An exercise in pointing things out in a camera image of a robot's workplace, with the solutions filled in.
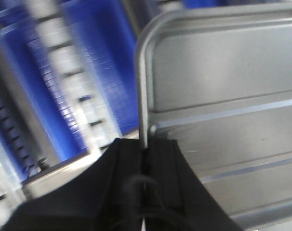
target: blue plastic crate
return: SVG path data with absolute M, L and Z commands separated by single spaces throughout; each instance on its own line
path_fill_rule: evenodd
M 203 8 L 225 5 L 224 0 L 182 0 L 182 1 L 187 8 Z
M 12 8 L 6 8 L 6 5 L 0 1 L 0 24 L 3 26 L 11 25 L 23 18 L 27 13 L 23 5 L 16 5 Z
M 37 174 L 38 160 L 33 156 L 25 138 L 19 128 L 15 115 L 12 114 L 7 102 L 4 100 L 5 92 L 0 89 L 0 140 L 11 160 L 14 160 L 16 172 L 20 172 L 20 177 Z
M 10 168 L 7 169 L 8 172 L 16 173 L 21 182 L 26 180 L 27 173 L 23 169 L 23 167 L 21 166 L 19 161 L 17 160 L 13 150 L 9 147 L 8 142 L 6 141 L 6 139 L 5 139 L 5 137 L 4 137 L 3 133 L 2 133 L 1 128 L 0 128 L 0 144 L 1 144 L 1 147 L 3 148 L 3 150 L 5 152 L 6 156 L 10 160 L 10 165 L 14 168 L 14 170 L 10 169 Z
M 61 109 L 65 106 L 61 91 L 51 91 L 46 85 L 47 76 L 53 78 L 53 72 L 33 22 L 25 18 L 1 29 L 0 44 L 60 160 L 85 151 L 78 128 L 70 125 L 69 108 L 66 112 Z
M 123 134 L 138 126 L 135 38 L 119 0 L 61 4 L 93 81 Z

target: gray metal surface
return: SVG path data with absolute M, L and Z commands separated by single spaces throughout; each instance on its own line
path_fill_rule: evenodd
M 58 165 L 23 181 L 23 191 L 28 199 L 48 194 L 65 185 L 85 171 L 101 156 L 98 152 L 81 153 Z
M 140 137 L 176 139 L 222 208 L 292 219 L 292 3 L 174 12 L 142 34 Z

